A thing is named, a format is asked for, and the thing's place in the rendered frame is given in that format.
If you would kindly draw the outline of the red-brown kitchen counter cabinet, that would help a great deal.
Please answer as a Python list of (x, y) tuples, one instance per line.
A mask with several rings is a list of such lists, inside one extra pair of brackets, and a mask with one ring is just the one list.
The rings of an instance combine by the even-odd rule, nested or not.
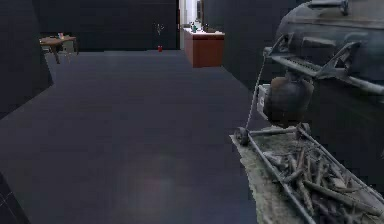
[(184, 52), (193, 68), (220, 67), (223, 61), (225, 34), (192, 32), (184, 28)]

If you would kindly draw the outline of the pile of grey firewood sticks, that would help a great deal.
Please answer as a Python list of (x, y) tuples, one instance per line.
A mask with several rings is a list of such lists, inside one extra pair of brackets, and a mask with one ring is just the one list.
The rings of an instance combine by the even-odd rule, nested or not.
[(324, 154), (301, 148), (262, 157), (308, 224), (384, 224), (384, 203)]

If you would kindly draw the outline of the black barbecue grill on wheels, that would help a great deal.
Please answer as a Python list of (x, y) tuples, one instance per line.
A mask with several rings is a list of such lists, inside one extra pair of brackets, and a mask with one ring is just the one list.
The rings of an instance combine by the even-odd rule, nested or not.
[(250, 112), (267, 127), (231, 139), (256, 204), (257, 224), (308, 224), (262, 153), (322, 153), (384, 203), (384, 0), (310, 0), (280, 22)]

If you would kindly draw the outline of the brown wooden table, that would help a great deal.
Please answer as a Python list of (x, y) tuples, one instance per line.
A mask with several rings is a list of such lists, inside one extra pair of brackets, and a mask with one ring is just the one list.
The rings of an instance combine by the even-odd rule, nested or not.
[(62, 45), (66, 42), (72, 42), (74, 44), (75, 52), (76, 54), (79, 54), (79, 46), (77, 42), (76, 37), (71, 37), (71, 36), (64, 36), (63, 38), (51, 38), (51, 37), (44, 37), (40, 39), (40, 45), (41, 46), (48, 46), (53, 53), (56, 63), (59, 64), (59, 56), (57, 52), (57, 47), (59, 45)]

